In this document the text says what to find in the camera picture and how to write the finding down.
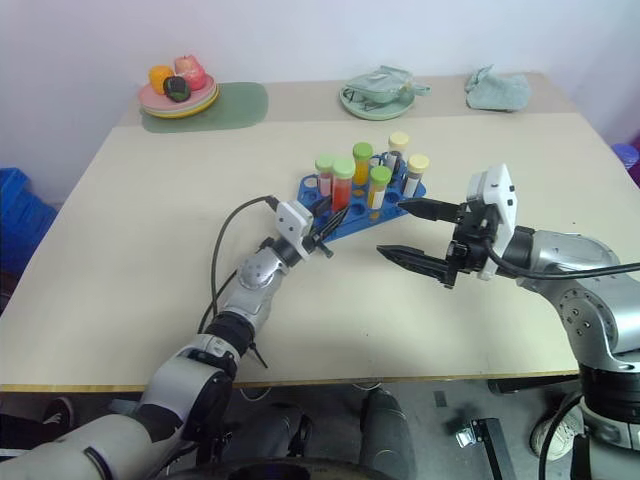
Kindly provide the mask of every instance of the test tube rack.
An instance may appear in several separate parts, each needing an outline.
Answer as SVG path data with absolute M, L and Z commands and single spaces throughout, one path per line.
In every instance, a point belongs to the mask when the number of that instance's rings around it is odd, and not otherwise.
M 378 159 L 379 163 L 382 164 L 384 156 L 385 153 L 374 155 L 372 159 Z M 384 195 L 382 207 L 378 210 L 372 210 L 367 207 L 368 185 L 363 185 L 362 187 L 354 185 L 351 190 L 351 203 L 349 203 L 347 216 L 340 226 L 326 238 L 325 242 L 346 237 L 360 230 L 375 227 L 381 223 L 406 215 L 408 212 L 397 205 L 400 200 L 405 198 L 402 195 L 402 181 L 406 173 L 407 164 L 402 160 L 398 172 L 391 177 L 391 181 Z M 300 180 L 297 199 L 309 210 L 311 210 L 318 201 L 322 200 L 322 196 L 318 190 L 317 178 L 318 176 L 313 174 L 307 175 Z M 414 197 L 424 197 L 426 193 L 426 187 L 420 182 L 416 188 Z M 330 214 L 331 212 L 326 212 L 316 217 L 313 226 L 316 228 L 322 227 L 327 223 Z

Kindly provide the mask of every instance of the white wall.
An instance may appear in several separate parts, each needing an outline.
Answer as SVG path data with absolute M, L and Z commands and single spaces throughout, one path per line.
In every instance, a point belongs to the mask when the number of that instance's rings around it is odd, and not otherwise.
M 220 81 L 537 70 L 608 142 L 640 129 L 636 0 L 3 0 L 0 163 L 63 201 L 147 69 L 188 52 Z

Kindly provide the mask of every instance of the beige table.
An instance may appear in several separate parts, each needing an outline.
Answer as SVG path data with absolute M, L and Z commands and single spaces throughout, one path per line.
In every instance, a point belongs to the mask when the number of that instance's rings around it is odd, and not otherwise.
M 260 194 L 291 199 L 316 154 L 346 154 L 357 141 L 380 151 L 394 130 L 410 134 L 411 152 L 431 157 L 425 179 L 433 198 L 461 202 L 473 173 L 505 162 L 517 186 L 519 224 L 579 231 L 623 261 L 636 260 L 639 191 L 557 90 L 539 75 L 530 80 L 534 97 L 518 114 L 466 109 L 461 77 L 430 79 L 432 97 L 381 123 L 342 112 L 333 83 L 268 86 L 267 119 L 242 130 L 151 134 L 132 107 L 0 319 L 0 384 L 14 391 L 143 389 L 197 327 L 228 212 Z M 311 91 L 326 93 L 322 107 L 306 100 Z M 238 217 L 222 248 L 221 278 L 274 234 L 273 220 L 262 206 Z M 238 382 L 575 372 L 561 324 L 541 297 L 508 279 L 465 275 L 445 290 L 375 250 L 405 244 L 442 257 L 451 233 L 450 224 L 405 216 L 332 243 L 331 260 L 314 255 L 298 265 L 257 338 L 270 368 L 249 354 Z

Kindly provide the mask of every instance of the pink plate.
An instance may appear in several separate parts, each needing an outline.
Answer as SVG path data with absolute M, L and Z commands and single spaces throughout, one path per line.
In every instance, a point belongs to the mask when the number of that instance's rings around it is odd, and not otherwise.
M 138 100 L 143 107 L 151 108 L 156 111 L 173 112 L 176 110 L 185 110 L 188 107 L 198 104 L 205 97 L 211 95 L 216 88 L 216 81 L 210 75 L 207 75 L 207 82 L 200 90 L 191 92 L 189 100 L 185 102 L 174 102 L 169 100 L 166 95 L 159 95 L 153 91 L 151 84 L 146 84 L 138 92 Z

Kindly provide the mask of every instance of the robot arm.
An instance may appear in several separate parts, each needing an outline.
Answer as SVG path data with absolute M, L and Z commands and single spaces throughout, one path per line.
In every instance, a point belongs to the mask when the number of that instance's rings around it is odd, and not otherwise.
M 623 472 L 629 462 L 629 475 L 633 475 L 629 478 L 636 478 L 640 469 L 640 282 L 626 273 L 579 273 L 619 265 L 613 251 L 582 235 L 516 226 L 515 188 L 504 165 L 475 175 L 467 201 L 460 205 L 421 198 L 399 206 L 418 217 L 445 220 L 456 227 L 444 260 L 409 247 L 379 246 L 389 260 L 434 277 L 448 288 L 453 288 L 459 272 L 475 271 L 483 280 L 495 274 L 515 278 L 521 287 L 553 305 L 580 367 L 593 478 L 627 478 Z M 617 467 L 607 472 L 614 457 Z
M 0 464 L 0 478 L 128 480 L 156 475 L 194 443 L 220 433 L 238 363 L 269 316 L 282 279 L 344 219 L 337 212 L 319 230 L 297 201 L 279 203 L 280 237 L 238 269 L 231 293 L 203 334 L 153 375 L 131 415 L 108 415 L 52 443 Z

